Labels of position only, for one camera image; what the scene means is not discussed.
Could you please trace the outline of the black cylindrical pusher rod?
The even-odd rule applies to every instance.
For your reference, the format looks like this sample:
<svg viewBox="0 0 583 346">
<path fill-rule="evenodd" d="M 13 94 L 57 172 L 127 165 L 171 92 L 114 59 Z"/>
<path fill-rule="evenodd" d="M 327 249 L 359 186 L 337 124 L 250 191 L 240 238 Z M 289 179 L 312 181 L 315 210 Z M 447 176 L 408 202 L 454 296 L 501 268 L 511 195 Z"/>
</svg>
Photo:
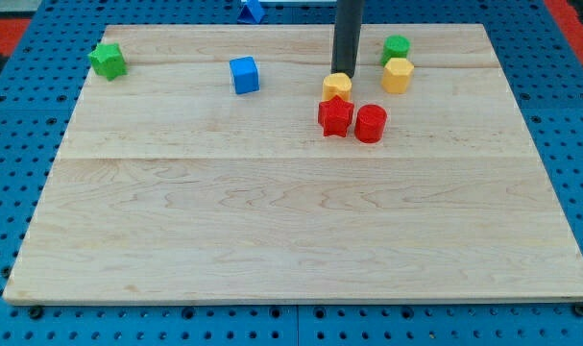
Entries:
<svg viewBox="0 0 583 346">
<path fill-rule="evenodd" d="M 338 0 L 334 23 L 332 73 L 355 74 L 365 0 Z"/>
</svg>

